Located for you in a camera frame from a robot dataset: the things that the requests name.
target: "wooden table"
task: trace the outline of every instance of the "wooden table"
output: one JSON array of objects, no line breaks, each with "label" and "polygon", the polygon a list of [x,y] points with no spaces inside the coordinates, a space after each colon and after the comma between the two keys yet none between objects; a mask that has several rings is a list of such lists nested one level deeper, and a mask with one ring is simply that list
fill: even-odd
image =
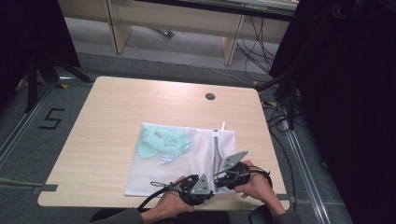
[{"label": "wooden table", "polygon": [[[207,100],[213,93],[216,99]],[[235,130],[238,151],[271,171],[274,191],[286,194],[258,93],[253,89],[99,77],[81,109],[47,184],[42,206],[137,207],[145,197],[124,195],[142,122]],[[152,207],[158,198],[147,207]],[[289,201],[281,201],[287,209]],[[252,210],[262,203],[240,194],[216,195],[197,210]]]}]

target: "white zipper pouch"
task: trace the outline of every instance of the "white zipper pouch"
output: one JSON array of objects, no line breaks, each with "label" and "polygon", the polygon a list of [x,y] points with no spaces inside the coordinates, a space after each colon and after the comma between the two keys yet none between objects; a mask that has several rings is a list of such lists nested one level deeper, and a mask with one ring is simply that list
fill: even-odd
[{"label": "white zipper pouch", "polygon": [[125,195],[149,196],[159,189],[150,182],[169,184],[183,175],[202,174],[215,194],[234,192],[215,188],[213,174],[223,159],[235,153],[235,131],[145,122],[136,141]]}]

